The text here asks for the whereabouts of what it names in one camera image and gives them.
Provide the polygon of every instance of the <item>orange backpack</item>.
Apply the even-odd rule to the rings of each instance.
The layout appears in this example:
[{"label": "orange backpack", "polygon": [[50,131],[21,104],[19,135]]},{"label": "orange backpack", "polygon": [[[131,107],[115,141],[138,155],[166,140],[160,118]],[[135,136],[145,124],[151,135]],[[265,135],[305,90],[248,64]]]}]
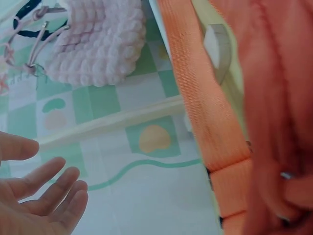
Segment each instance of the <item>orange backpack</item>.
[{"label": "orange backpack", "polygon": [[[244,230],[245,235],[311,235],[313,1],[206,1],[237,39],[251,158],[216,82],[192,1],[158,3],[224,234],[240,235]],[[286,228],[284,221],[290,222]]]}]

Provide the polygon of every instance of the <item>play mat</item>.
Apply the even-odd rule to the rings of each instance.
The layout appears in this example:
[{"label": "play mat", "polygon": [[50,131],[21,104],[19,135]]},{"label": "play mat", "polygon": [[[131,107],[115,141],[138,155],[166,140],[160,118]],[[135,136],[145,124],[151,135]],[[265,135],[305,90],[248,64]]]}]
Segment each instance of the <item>play mat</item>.
[{"label": "play mat", "polygon": [[[44,1],[53,6],[54,0]],[[146,44],[136,70],[116,86],[74,87],[8,71],[10,93],[0,97],[0,130],[35,139],[179,94],[171,62],[147,0]],[[45,17],[49,28],[64,14]],[[1,30],[12,27],[3,24]],[[32,26],[41,27],[43,21]],[[34,39],[17,36],[16,63]],[[51,50],[47,46],[40,64]],[[8,68],[0,64],[0,72]],[[0,177],[22,177],[54,156],[76,166],[89,185],[89,203],[74,235],[216,235],[219,231],[208,176],[183,115],[167,116],[94,139],[40,152],[23,162],[3,162]],[[34,197],[48,187],[46,185]]]}]

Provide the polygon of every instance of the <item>orange strap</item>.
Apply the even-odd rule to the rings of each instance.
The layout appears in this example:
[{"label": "orange strap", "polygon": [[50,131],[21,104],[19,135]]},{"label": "orange strap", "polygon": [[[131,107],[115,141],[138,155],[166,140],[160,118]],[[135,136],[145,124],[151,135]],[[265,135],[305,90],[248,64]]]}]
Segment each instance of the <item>orange strap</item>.
[{"label": "orange strap", "polygon": [[251,160],[239,124],[217,84],[191,0],[158,0],[177,85],[224,218],[224,233],[240,234]]}]

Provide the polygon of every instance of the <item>green wavy line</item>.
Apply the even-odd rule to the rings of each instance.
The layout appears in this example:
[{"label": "green wavy line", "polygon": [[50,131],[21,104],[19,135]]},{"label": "green wavy line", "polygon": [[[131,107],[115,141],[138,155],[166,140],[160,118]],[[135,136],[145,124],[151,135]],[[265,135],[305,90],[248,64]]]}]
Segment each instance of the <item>green wavy line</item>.
[{"label": "green wavy line", "polygon": [[161,163],[161,162],[154,161],[154,160],[138,160],[138,161],[132,162],[132,163],[128,164],[127,166],[125,166],[119,173],[117,173],[110,180],[108,180],[106,182],[103,182],[103,183],[100,183],[100,184],[97,184],[97,185],[89,186],[88,187],[88,191],[99,190],[99,189],[105,188],[107,186],[110,186],[110,185],[116,183],[129,170],[135,168],[136,166],[140,166],[140,165],[154,165],[154,166],[158,166],[158,167],[162,167],[162,168],[182,168],[182,167],[187,167],[187,166],[191,166],[191,165],[196,165],[196,164],[199,164],[199,163],[201,163],[200,159],[195,159],[195,160],[182,162],[182,163]]}]

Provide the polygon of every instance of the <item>pink crocheted bag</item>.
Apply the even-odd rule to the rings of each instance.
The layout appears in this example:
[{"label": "pink crocheted bag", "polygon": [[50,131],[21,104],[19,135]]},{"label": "pink crocheted bag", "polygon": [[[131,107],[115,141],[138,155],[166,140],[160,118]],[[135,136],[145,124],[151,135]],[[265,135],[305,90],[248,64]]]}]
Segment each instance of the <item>pink crocheted bag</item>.
[{"label": "pink crocheted bag", "polygon": [[[116,84],[135,70],[146,34],[141,0],[65,0],[64,4],[65,9],[43,6],[33,12],[32,19],[17,19],[18,27],[4,44],[4,60],[9,66],[35,75],[38,54],[59,36],[44,64],[45,73],[53,81],[100,87]],[[68,12],[67,24],[40,44],[45,22],[28,62],[16,67],[11,48],[14,37],[46,13],[60,11]]]}]

